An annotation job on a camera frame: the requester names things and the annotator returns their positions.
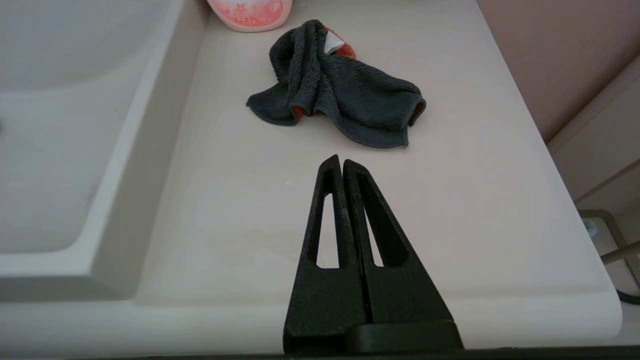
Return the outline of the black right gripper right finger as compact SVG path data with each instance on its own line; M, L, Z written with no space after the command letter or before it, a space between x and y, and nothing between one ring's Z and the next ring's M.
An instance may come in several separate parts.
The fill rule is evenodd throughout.
M368 321L453 322L453 315L370 171L346 160L343 184Z

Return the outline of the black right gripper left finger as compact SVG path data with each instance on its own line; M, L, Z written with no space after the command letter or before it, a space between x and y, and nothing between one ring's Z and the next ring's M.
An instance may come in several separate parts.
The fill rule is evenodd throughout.
M333 201L338 267L318 266L323 210ZM342 166L332 155L318 167L301 255L283 327L285 353L366 353L367 323L361 259L357 250Z

